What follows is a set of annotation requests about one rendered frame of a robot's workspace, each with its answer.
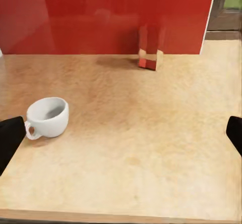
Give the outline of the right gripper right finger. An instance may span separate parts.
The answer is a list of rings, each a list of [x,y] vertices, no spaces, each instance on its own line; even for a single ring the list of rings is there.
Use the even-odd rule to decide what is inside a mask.
[[[242,156],[242,118],[231,116],[227,124],[226,134]]]

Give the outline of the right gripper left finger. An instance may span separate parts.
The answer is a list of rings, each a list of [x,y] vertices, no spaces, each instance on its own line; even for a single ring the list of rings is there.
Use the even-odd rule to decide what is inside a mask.
[[[0,176],[25,136],[25,122],[21,116],[0,122]]]

